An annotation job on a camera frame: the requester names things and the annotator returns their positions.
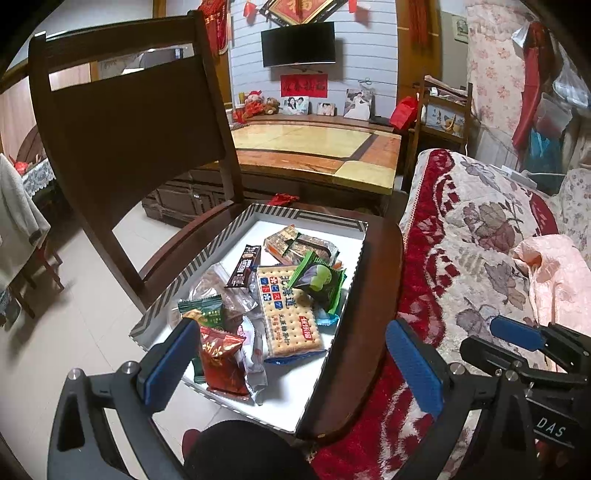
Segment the pink cloth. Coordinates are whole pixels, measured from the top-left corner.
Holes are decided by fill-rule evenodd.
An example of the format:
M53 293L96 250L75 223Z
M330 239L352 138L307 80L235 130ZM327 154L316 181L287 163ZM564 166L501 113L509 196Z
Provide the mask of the pink cloth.
M591 336L591 271L566 235L533 236L512 252L530 276L530 302L538 324L564 325Z

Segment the floral fabric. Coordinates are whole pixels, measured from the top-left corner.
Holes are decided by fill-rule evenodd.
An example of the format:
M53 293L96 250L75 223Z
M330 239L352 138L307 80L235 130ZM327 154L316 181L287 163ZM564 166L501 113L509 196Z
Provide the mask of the floral fabric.
M570 170L560 191L547 203L556 218L558 231L570 237L591 269L591 170Z
M466 4L472 113L510 136L519 124L525 82L525 63L515 54L511 34L527 22L526 11L517 0Z
M489 328L499 314L535 324L528 278L509 250L524 238L557 233L539 196L469 157L428 150L418 157L401 229L405 256L398 316L424 342L449 363L461 361L462 340L477 335L545 368L542 354L507 344ZM477 421L472 412L440 478L450 478L459 467ZM325 480L392 478L431 422L386 355L359 420L345 438L319 450L312 465Z

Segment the red patterned blanket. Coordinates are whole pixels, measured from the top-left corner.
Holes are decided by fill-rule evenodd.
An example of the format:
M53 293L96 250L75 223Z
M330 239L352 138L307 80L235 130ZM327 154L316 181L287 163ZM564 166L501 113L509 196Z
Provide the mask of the red patterned blanket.
M542 198L476 160L430 150L419 155L401 229L405 264L398 315L447 362L461 360L459 346L468 335L507 347L489 330L497 314L533 323L527 277L508 253L523 238L557 233ZM530 365L543 366L540 354L511 349ZM440 478L459 466L477 420L477 413L469 416ZM320 449L312 465L325 480L390 479L431 423L387 354L351 431Z

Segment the clear plastic bag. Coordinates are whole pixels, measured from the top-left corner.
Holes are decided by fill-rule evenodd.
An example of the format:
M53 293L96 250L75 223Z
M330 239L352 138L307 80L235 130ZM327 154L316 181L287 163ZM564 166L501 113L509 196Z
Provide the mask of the clear plastic bag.
M563 65L560 74L552 83L552 88L556 95L563 98L566 102L579 108L589 107L589 88L585 82L577 75L572 68L569 56L564 51L562 45L558 45Z
M527 38L527 32L530 30L531 22L526 22L523 26L512 33L511 40L513 40L513 49L515 54L523 60L523 46L525 45L525 39Z
M226 330L236 333L236 329L242 323L242 315L255 308L256 302L248 294L247 288L226 288L229 279L230 275L220 263L213 264L191 287L188 300L220 294L226 310L225 320L230 324L235 323L235 325L226 325Z

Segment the chair backrest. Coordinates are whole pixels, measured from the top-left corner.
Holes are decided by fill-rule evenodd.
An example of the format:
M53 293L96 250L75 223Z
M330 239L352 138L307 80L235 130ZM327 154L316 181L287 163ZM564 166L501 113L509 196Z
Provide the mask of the chair backrest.
M188 43L193 57L51 90L52 72ZM128 294L129 286L138 294L145 278L112 232L135 204L165 181L213 161L219 161L226 199L243 199L203 14L51 38L37 34L28 62L37 126L60 187L112 273Z

